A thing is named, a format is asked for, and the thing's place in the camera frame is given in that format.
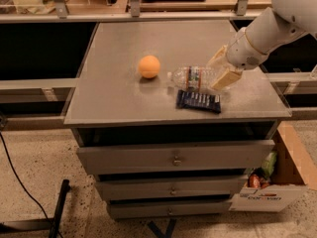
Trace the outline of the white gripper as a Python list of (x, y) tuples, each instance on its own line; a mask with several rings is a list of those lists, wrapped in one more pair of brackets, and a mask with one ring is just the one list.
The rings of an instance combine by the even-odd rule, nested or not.
[(222, 46), (207, 62), (211, 68), (225, 67), (228, 62), (237, 68), (226, 69), (212, 84), (213, 90), (220, 91), (241, 79), (242, 69), (254, 69), (263, 63), (268, 55), (259, 52), (252, 46), (246, 34), (246, 28), (240, 29), (228, 43)]

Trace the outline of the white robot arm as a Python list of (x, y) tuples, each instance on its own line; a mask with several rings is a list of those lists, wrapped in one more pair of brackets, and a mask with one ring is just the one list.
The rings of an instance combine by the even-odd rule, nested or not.
[(208, 88), (222, 90), (254, 69), (280, 46), (317, 35), (317, 0), (271, 0), (271, 6), (240, 29), (207, 67), (214, 72)]

